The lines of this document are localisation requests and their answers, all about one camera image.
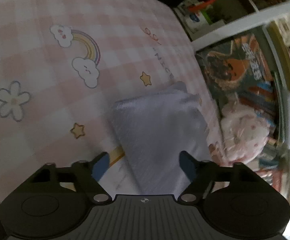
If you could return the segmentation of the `lavender and beige knit sweater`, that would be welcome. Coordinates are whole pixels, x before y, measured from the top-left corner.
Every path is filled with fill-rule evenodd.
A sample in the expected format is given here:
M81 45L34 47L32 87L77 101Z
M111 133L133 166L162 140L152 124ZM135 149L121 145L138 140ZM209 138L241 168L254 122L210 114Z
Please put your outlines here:
M181 151L210 160L208 126L198 96L184 82L115 102L110 121L142 194L180 195L190 183L179 164Z

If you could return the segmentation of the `white pink plush bunny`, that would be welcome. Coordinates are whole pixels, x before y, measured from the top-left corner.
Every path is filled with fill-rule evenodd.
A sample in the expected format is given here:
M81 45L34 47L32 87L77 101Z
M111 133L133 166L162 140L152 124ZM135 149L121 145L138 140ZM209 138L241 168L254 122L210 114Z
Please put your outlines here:
M234 101L221 109L221 129L227 161L244 164L253 161L264 149L269 123L251 107Z

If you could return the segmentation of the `Harry Potter book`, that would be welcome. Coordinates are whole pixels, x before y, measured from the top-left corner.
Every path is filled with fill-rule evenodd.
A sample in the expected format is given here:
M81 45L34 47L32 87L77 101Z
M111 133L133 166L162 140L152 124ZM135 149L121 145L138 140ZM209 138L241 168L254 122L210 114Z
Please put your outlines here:
M254 33L246 33L195 53L214 99L273 80L265 53Z

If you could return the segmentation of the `pink checked cartoon table mat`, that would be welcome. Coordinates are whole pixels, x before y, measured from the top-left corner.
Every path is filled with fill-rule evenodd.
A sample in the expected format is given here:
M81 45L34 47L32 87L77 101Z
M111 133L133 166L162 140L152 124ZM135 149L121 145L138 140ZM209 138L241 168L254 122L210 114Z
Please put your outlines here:
M110 194L137 193L108 111L183 81L207 141L221 147L214 102L180 22L157 0L0 0L0 200L45 163L110 155Z

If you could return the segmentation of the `red white bottle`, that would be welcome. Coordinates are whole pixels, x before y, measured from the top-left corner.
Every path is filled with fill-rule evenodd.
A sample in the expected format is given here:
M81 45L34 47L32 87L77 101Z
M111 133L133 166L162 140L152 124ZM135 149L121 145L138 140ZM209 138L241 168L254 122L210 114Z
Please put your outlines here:
M191 5L188 7L188 11L189 12L197 12L197 11L204 10L204 9L206 9L206 7L208 7L209 5L212 5L216 1L217 0L207 0L207 1L202 2L200 4L197 4L197 5Z

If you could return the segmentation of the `white metal shelf frame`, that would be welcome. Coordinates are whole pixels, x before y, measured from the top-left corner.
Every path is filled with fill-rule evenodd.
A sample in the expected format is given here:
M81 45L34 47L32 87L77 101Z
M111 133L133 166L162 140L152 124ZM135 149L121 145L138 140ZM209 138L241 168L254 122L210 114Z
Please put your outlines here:
M268 153L284 159L283 193L290 203L290 52L279 21L290 15L290 1L249 14L191 43L213 97L243 95L253 108L274 113L277 141Z

